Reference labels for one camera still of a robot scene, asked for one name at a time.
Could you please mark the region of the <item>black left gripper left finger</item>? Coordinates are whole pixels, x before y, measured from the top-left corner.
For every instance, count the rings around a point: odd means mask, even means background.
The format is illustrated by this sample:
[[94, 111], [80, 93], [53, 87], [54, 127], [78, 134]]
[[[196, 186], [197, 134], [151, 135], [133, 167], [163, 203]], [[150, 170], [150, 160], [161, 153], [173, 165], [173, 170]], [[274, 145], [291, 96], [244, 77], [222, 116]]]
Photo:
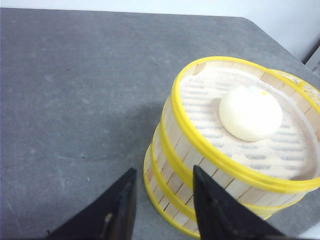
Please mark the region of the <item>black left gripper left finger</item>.
[[137, 211], [137, 170], [130, 168], [47, 240], [130, 240]]

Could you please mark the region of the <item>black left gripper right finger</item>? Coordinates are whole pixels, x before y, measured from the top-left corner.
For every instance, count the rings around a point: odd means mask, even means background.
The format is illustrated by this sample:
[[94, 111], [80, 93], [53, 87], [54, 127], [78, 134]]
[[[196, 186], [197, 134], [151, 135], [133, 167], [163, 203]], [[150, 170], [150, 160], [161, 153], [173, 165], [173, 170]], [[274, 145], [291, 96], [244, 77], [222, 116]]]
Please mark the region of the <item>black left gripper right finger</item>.
[[235, 200], [201, 167], [193, 167], [196, 221], [202, 240], [286, 240], [282, 232]]

